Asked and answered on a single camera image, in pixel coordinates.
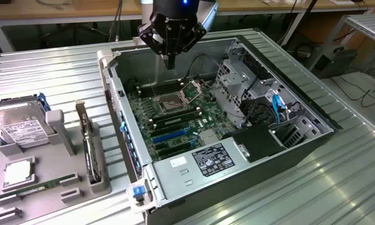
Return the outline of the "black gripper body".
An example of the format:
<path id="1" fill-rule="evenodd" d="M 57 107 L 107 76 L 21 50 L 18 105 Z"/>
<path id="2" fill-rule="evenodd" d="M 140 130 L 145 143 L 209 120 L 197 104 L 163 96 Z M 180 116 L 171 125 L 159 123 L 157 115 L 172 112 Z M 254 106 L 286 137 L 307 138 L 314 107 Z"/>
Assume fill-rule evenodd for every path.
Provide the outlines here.
<path id="1" fill-rule="evenodd" d="M 169 30 L 172 22 L 197 22 L 197 0 L 155 0 L 151 25 L 165 41 L 169 54 Z"/>

